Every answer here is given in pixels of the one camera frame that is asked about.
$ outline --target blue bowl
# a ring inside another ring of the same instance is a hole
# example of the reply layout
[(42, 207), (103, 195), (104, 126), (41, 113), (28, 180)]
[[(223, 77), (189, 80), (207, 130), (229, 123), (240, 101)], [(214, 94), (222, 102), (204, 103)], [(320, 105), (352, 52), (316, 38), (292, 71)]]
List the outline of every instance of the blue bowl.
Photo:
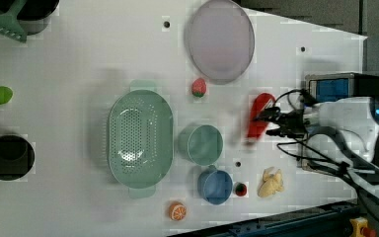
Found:
[(198, 177), (198, 193), (211, 204), (223, 203), (232, 194), (232, 190), (232, 178), (214, 166), (210, 166)]

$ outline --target orange fruit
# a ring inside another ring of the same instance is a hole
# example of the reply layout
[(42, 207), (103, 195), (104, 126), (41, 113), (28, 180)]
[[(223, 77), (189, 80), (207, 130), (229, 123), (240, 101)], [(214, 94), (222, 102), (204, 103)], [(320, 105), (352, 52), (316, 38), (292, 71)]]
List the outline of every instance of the orange fruit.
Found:
[(174, 202), (169, 206), (169, 217), (173, 220), (182, 220), (186, 214), (187, 208), (180, 202)]

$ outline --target tabletop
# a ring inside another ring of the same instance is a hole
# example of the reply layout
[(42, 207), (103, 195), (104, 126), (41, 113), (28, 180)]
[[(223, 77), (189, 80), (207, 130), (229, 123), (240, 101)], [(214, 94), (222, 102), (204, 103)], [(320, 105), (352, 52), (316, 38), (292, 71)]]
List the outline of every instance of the tabletop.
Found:
[[(279, 152), (275, 144), (285, 139), (263, 136), (252, 147), (243, 140), (259, 93), (278, 96), (307, 74), (361, 72), (365, 38), (244, 9), (256, 38), (252, 63), (231, 83), (208, 82), (196, 99), (190, 84), (202, 75), (185, 32), (204, 2), (61, 1), (51, 24), (26, 44), (0, 36), (0, 85), (14, 91), (0, 107), (0, 135), (18, 133), (36, 152), (27, 176), (0, 182), (0, 237), (165, 236), (355, 198), (338, 178), (303, 171)], [(107, 163), (107, 119), (135, 79), (156, 82), (172, 108), (175, 138), (194, 121), (218, 127), (224, 151), (216, 166), (248, 185), (245, 197), (206, 202), (196, 190), (206, 168), (177, 149), (153, 197), (128, 196)], [(285, 191), (260, 198), (268, 167), (282, 170)], [(188, 208), (183, 221), (166, 214), (174, 200)]]

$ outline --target small black cup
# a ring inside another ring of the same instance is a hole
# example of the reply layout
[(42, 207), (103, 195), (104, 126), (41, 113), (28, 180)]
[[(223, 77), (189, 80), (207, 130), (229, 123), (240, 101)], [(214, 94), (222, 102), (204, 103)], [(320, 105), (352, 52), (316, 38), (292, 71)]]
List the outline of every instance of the small black cup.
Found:
[(0, 137), (0, 180), (13, 181), (25, 176), (35, 162), (35, 152), (28, 141), (16, 135)]

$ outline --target teal bowl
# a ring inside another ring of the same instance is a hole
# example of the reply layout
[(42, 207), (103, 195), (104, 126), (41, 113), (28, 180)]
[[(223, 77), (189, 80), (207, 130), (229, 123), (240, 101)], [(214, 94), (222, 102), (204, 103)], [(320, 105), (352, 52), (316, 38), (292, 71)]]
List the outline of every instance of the teal bowl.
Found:
[(200, 166), (208, 166), (220, 157), (223, 137), (212, 125), (190, 125), (180, 134), (179, 149), (186, 159)]

